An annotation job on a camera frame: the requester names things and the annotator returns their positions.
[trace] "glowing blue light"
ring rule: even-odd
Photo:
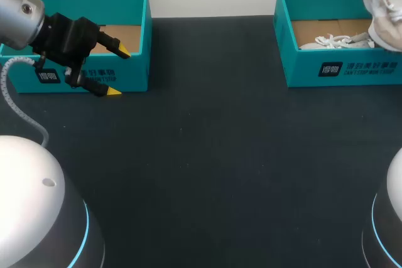
[[[380,246],[383,248],[385,254],[389,257],[390,260],[392,260],[392,262],[393,262],[398,268],[402,268],[402,267],[391,257],[391,255],[390,255],[390,254],[388,253],[388,251],[385,249],[383,243],[381,243],[381,241],[380,241],[380,239],[379,239],[379,237],[378,237],[377,230],[376,230],[376,226],[374,225],[374,203],[376,202],[376,198],[377,198],[377,195],[376,195],[376,197],[374,198],[374,201],[373,201],[373,203],[372,203],[372,208],[371,208],[372,229],[374,229],[374,233],[376,234],[377,240],[378,240]]]
[[[71,262],[70,265],[68,265],[67,268],[72,268],[75,264],[75,262],[78,260],[78,258],[81,255],[82,249],[84,249],[85,243],[87,241],[87,237],[88,237],[88,230],[89,230],[89,214],[88,214],[88,207],[87,204],[84,202],[85,205],[85,211],[87,212],[87,229],[85,229],[85,235],[84,235],[84,239],[82,240],[81,246],[77,252],[77,255],[74,257],[73,261]]]

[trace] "black logo on box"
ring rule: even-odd
[[[39,82],[42,84],[59,84],[60,78],[57,71],[54,68],[42,68],[41,70],[35,70],[36,76]]]
[[[325,62],[322,63],[319,77],[336,77],[342,68],[342,62]]]

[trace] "white shoe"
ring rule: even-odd
[[[402,51],[402,0],[363,0],[372,14],[370,37],[379,46]]]
[[[301,46],[301,50],[324,50],[339,48],[374,48],[374,42],[370,39],[368,33],[359,34],[357,36],[336,36],[329,35],[329,39],[325,37],[316,37],[315,43],[307,43]]]

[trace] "teal cardboard box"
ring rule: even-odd
[[[149,0],[42,1],[45,3],[45,13],[49,16],[61,13],[71,19],[86,17],[99,25],[106,25],[104,31],[119,38],[131,52],[131,58],[123,60],[97,46],[83,67],[87,77],[122,92],[143,92],[148,89],[152,36]],[[21,51],[15,51],[4,45],[0,47],[2,65],[15,56],[39,59],[31,47]],[[19,93],[85,92],[82,88],[72,89],[64,83],[65,67],[47,60],[45,68],[56,69],[61,83],[40,83],[33,67],[24,63],[15,64],[9,71],[9,77]]]
[[[308,42],[345,31],[352,36],[367,31],[371,19],[363,0],[276,0],[274,30],[288,86],[401,84],[400,53],[382,48],[298,49],[306,42],[297,41],[303,35],[310,34]]]

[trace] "black tabletop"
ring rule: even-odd
[[[402,146],[401,87],[288,89],[269,16],[155,19],[146,93],[14,99],[97,217],[106,268],[363,268]]]

